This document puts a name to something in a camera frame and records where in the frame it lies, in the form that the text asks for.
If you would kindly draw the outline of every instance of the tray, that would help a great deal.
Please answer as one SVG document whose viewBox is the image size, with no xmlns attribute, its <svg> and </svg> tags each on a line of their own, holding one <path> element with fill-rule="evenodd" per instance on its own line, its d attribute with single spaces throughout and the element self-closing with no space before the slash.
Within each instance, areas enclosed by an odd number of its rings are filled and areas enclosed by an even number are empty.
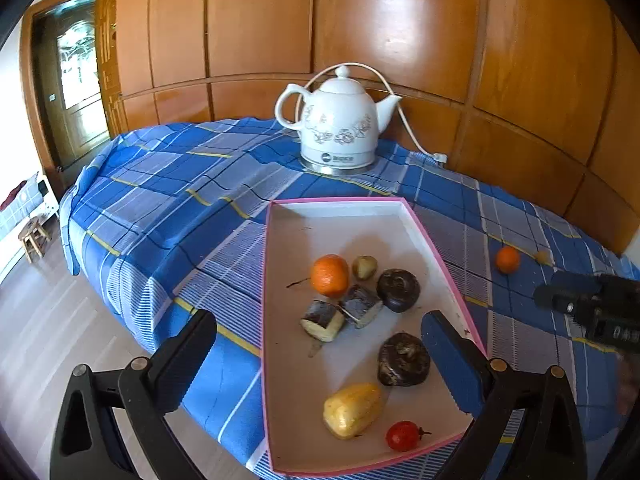
<svg viewBox="0 0 640 480">
<path fill-rule="evenodd" d="M 314 298 L 322 297 L 308 280 L 287 285 L 306 278 L 313 262 L 329 253 L 349 263 L 359 254 L 374 256 L 378 272 L 365 283 L 372 290 L 383 270 L 406 269 L 420 282 L 420 298 L 403 314 L 383 308 L 363 329 L 345 324 L 334 341 L 321 346 L 304 332 L 300 318 Z M 420 337 L 420 321 L 430 310 L 441 310 L 484 352 L 449 271 L 404 199 L 276 200 L 268 210 L 264 267 L 262 388 L 273 471 L 295 476 L 366 471 L 437 449 L 465 432 L 472 417 L 458 409 L 433 362 L 423 384 L 380 384 L 385 409 L 361 436 L 339 440 L 322 421 L 324 400 L 349 384 L 377 383 L 382 342 L 401 331 Z M 423 436 L 410 452 L 392 451 L 385 434 L 400 420 L 412 420 L 433 434 Z"/>
</svg>

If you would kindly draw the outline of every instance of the kettle handle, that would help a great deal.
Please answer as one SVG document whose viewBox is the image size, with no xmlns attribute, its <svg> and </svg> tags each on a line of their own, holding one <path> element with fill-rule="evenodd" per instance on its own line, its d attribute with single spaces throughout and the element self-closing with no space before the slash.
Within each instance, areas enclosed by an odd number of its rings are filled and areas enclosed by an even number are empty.
<svg viewBox="0 0 640 480">
<path fill-rule="evenodd" d="M 302 97 L 305 100 L 311 99 L 311 96 L 312 96 L 312 93 L 306 88 L 302 88 L 302 86 L 296 85 L 294 83 L 289 83 L 287 87 L 284 89 L 284 92 L 280 94 L 280 97 L 278 97 L 278 100 L 276 101 L 274 113 L 276 115 L 276 120 L 282 126 L 284 126 L 285 128 L 290 128 L 291 130 L 300 131 L 303 128 L 302 120 L 298 121 L 297 123 L 292 123 L 291 121 L 287 121 L 282 116 L 282 105 L 284 104 L 284 101 L 286 100 L 286 98 L 289 97 L 291 94 L 302 94 Z"/>
</svg>

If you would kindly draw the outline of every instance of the kettle base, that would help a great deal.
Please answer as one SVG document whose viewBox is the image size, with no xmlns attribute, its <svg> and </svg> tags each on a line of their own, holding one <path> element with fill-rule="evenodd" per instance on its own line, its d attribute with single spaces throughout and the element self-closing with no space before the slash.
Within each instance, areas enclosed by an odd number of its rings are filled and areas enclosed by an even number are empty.
<svg viewBox="0 0 640 480">
<path fill-rule="evenodd" d="M 309 162 L 308 160 L 306 160 L 306 158 L 301 156 L 300 164 L 302 164 L 308 170 L 313 171 L 314 173 L 320 173 L 320 174 L 329 175 L 329 176 L 347 176 L 347 175 L 357 175 L 361 173 L 366 173 L 376 165 L 376 161 L 374 160 L 372 163 L 367 164 L 362 168 L 333 168 L 331 166 L 323 166 L 322 164 Z"/>
</svg>

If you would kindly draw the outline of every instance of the white electric kettle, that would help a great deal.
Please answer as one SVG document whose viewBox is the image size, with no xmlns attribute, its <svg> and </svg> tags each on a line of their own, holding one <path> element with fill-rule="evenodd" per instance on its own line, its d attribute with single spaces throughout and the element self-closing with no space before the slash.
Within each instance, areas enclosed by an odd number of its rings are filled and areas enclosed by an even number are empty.
<svg viewBox="0 0 640 480">
<path fill-rule="evenodd" d="M 389 95 L 374 103 L 360 83 L 349 79 L 346 66 L 340 65 L 335 75 L 313 93 L 288 84 L 276 101 L 276 119 L 285 128 L 298 131 L 301 155 L 314 165 L 312 169 L 365 168 L 375 160 L 378 136 L 389 124 L 401 97 Z M 295 93 L 302 94 L 305 105 L 302 119 L 291 123 L 282 116 L 282 105 Z"/>
</svg>

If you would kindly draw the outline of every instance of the pink edge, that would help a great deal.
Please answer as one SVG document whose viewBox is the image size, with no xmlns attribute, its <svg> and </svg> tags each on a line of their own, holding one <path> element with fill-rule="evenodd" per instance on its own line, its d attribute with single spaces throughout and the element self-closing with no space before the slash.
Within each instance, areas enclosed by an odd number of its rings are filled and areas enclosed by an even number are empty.
<svg viewBox="0 0 640 480">
<path fill-rule="evenodd" d="M 382 468 L 382 467 L 386 467 L 386 466 L 390 466 L 390 465 L 395 465 L 398 464 L 400 462 L 404 462 L 405 460 L 409 460 L 412 458 L 415 458 L 416 456 L 420 456 L 423 454 L 426 454 L 428 452 L 431 452 L 435 449 L 439 449 L 443 446 L 446 446 L 447 444 L 450 444 L 451 442 L 458 440 L 459 438 L 462 437 L 463 433 L 457 434 L 451 438 L 445 439 L 445 440 L 441 440 L 437 443 L 434 443 L 432 446 L 429 447 L 425 447 L 423 449 L 419 449 L 416 450 L 414 452 L 411 453 L 405 453 L 404 455 L 401 456 L 397 456 L 394 458 L 391 458 L 389 460 L 384 460 L 382 462 L 375 462 L 369 465 L 364 465 L 364 466 L 359 466 L 359 467 L 354 467 L 354 468 L 347 468 L 347 469 L 341 469 L 341 470 L 336 470 L 336 471 L 328 471 L 328 472 L 300 472 L 300 471 L 288 471 L 288 470 L 283 470 L 283 469 L 276 469 L 273 466 L 273 461 L 271 460 L 271 439 L 270 439 L 270 435 L 269 435 L 269 431 L 268 431 L 268 419 L 267 419 L 267 391 L 266 391 L 266 381 L 265 381 L 265 364 L 266 364 L 266 359 L 265 359 L 265 344 L 264 344 L 264 303 L 265 303 L 265 297 L 264 297 L 264 291 L 265 291 L 265 282 L 266 282 L 266 275 L 267 275 L 267 254 L 266 254 L 266 248 L 267 248 L 267 240 L 269 237 L 269 224 L 270 224 L 270 218 L 271 218 L 271 214 L 272 214 L 272 208 L 274 204 L 293 204 L 293 203 L 313 203 L 313 202 L 373 202 L 373 201 L 379 201 L 379 200 L 384 200 L 387 202 L 402 202 L 402 204 L 404 204 L 405 208 L 407 209 L 407 211 L 409 212 L 409 215 L 411 216 L 412 220 L 414 221 L 414 223 L 416 224 L 416 226 L 418 227 L 418 230 L 420 231 L 420 233 L 422 234 L 422 236 L 424 237 L 424 239 L 427 241 L 427 245 L 429 246 L 429 248 L 431 249 L 431 251 L 433 252 L 434 256 L 436 257 L 436 261 L 438 262 L 438 265 L 440 266 L 440 269 L 442 270 L 442 272 L 444 273 L 444 277 L 447 280 L 447 283 L 449 284 L 449 288 L 452 290 L 454 297 L 456 298 L 456 301 L 458 302 L 458 306 L 460 308 L 460 310 L 462 311 L 462 315 L 465 318 L 466 324 L 469 327 L 469 331 L 471 332 L 471 337 L 473 339 L 473 341 L 476 343 L 476 346 L 480 349 L 480 351 L 482 352 L 482 354 L 484 354 L 486 356 L 486 349 L 484 348 L 484 344 L 482 344 L 482 339 L 478 333 L 478 329 L 476 328 L 476 325 L 473 321 L 473 318 L 471 317 L 471 314 L 469 313 L 469 310 L 466 307 L 466 303 L 462 298 L 462 295 L 460 294 L 458 287 L 456 286 L 456 283 L 453 281 L 450 273 L 449 273 L 449 269 L 447 269 L 446 264 L 444 263 L 442 257 L 440 256 L 440 253 L 438 252 L 438 250 L 436 249 L 436 246 L 433 244 L 433 242 L 431 241 L 431 238 L 429 237 L 429 235 L 427 234 L 427 232 L 425 231 L 423 225 L 420 223 L 420 221 L 418 220 L 418 217 L 415 215 L 415 212 L 413 209 L 411 209 L 411 207 L 409 206 L 409 203 L 402 197 L 395 197 L 395 196 L 391 196 L 391 197 L 373 197 L 373 196 L 357 196 L 357 197 L 349 197 L 349 196 L 339 196 L 339 197 L 318 197 L 318 198 L 291 198 L 291 199 L 285 199 L 285 200 L 272 200 L 269 202 L 269 205 L 267 206 L 267 216 L 266 216 L 266 230 L 265 230 L 265 237 L 264 237 L 264 256 L 262 258 L 262 312 L 260 314 L 261 316 L 261 321 L 262 321 L 262 325 L 260 327 L 260 342 L 261 342 L 261 350 L 260 350 L 260 358 L 262 361 L 262 418 L 264 420 L 264 434 L 265 437 L 267 439 L 267 455 L 268 455 L 268 459 L 269 459 L 269 468 L 276 473 L 280 473 L 280 474 L 287 474 L 287 475 L 293 475 L 293 476 L 301 476 L 301 477 L 319 477 L 319 478 L 324 478 L 324 477 L 329 477 L 329 476 L 340 476 L 340 475 L 346 475 L 346 474 L 355 474 L 355 473 L 361 473 L 361 472 L 365 472 L 365 471 L 370 471 L 372 469 L 378 469 L 378 468 Z"/>
<path fill-rule="evenodd" d="M 407 453 L 405 453 L 403 455 L 395 456 L 393 458 L 390 458 L 388 460 L 383 460 L 381 462 L 374 462 L 374 463 L 371 463 L 371 464 L 358 466 L 358 467 L 352 467 L 352 468 L 347 468 L 347 469 L 338 469 L 336 471 L 327 471 L 327 472 L 321 472 L 321 473 L 303 472 L 303 471 L 285 471 L 283 469 L 277 469 L 276 470 L 276 469 L 273 469 L 273 467 L 271 468 L 271 470 L 273 472 L 275 472 L 275 473 L 280 473 L 280 474 L 285 474 L 285 475 L 312 477 L 312 478 L 314 478 L 314 477 L 324 478 L 324 477 L 331 477 L 331 476 L 341 476 L 341 475 L 350 475 L 350 474 L 356 474 L 356 473 L 364 473 L 366 471 L 371 471 L 373 469 L 380 469 L 380 468 L 383 468 L 383 467 L 388 467 L 390 465 L 399 464 L 401 462 L 405 462 L 407 460 L 411 460 L 412 458 L 415 458 L 417 456 L 430 453 L 431 451 L 435 451 L 436 449 L 440 449 L 441 447 L 444 447 L 447 444 L 451 444 L 452 442 L 455 442 L 456 440 L 462 438 L 463 435 L 464 435 L 464 433 L 459 433 L 459 434 L 454 435 L 454 436 L 452 436 L 450 438 L 446 438 L 444 440 L 436 442 L 432 446 L 424 447 L 424 448 L 421 448 L 421 449 L 417 449 L 416 451 L 412 451 L 412 452 L 407 452 Z M 269 456 L 269 465 L 271 466 L 271 455 Z"/>
</svg>

